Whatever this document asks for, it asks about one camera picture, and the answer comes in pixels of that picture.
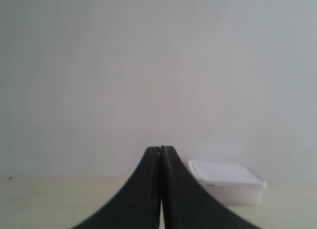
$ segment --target wall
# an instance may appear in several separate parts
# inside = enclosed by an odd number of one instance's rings
[[[146,146],[317,181],[317,0],[0,0],[0,174],[128,176]]]

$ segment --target white plastic container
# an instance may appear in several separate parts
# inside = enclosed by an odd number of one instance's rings
[[[266,182],[250,168],[235,162],[188,161],[200,185],[227,206],[258,206]]]

